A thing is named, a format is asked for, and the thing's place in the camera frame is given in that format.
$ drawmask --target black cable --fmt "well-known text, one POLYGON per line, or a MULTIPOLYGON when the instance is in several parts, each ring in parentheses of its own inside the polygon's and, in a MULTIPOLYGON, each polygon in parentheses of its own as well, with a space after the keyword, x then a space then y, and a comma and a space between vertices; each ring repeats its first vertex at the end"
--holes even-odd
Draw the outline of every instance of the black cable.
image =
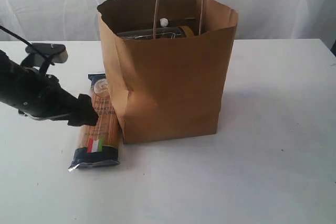
POLYGON ((28 41, 26 41, 24 38, 18 36, 17 34, 13 33, 12 31, 8 30, 7 28, 5 28, 5 27, 3 27, 3 26, 1 26, 1 25, 0 25, 0 29, 1 29, 2 31, 4 31, 5 33, 8 33, 9 35, 12 35, 14 38, 17 38, 18 40, 22 41, 22 42, 23 42, 24 44, 26 44, 27 46, 33 48, 39 55, 41 55, 41 56, 44 58, 44 60, 48 60, 48 57, 47 57, 47 56, 45 56, 44 54, 42 54, 42 53, 40 52, 40 50, 37 50, 36 47, 34 47, 31 43, 29 43, 28 41))

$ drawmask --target rectangular package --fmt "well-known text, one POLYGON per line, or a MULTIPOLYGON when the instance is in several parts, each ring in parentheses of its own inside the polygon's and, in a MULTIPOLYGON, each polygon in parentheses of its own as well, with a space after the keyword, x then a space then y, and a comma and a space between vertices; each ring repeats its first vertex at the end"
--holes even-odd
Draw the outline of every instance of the rectangular package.
POLYGON ((111 104, 105 74, 89 74, 92 105, 99 115, 96 126, 81 128, 69 171, 76 168, 118 165, 121 130, 111 104))

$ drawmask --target white cap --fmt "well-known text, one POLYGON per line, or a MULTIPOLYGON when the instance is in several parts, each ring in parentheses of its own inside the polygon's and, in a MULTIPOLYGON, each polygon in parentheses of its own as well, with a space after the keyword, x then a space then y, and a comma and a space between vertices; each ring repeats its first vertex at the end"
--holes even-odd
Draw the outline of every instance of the white cap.
POLYGON ((166 18, 161 18, 160 19, 160 25, 161 25, 161 27, 167 27, 168 26, 168 19, 166 19, 166 18))

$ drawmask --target spaghetti package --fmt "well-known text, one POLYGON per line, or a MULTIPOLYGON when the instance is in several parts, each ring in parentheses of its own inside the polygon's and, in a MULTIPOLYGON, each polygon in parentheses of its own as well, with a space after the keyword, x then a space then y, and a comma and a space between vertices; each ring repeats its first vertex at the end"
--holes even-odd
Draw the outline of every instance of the spaghetti package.
POLYGON ((69 171, 76 168, 118 165, 121 130, 111 104, 105 74, 90 74, 90 96, 99 115, 96 126, 81 128, 80 139, 69 171))

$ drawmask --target plastic wrapper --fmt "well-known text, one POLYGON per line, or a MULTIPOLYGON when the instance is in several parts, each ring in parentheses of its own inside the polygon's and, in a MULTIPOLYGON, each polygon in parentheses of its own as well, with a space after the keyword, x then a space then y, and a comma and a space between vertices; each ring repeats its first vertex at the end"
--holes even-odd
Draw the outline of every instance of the plastic wrapper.
POLYGON ((118 165, 121 130, 111 104, 105 74, 90 74, 90 96, 99 115, 96 126, 83 126, 69 171, 76 168, 118 165))

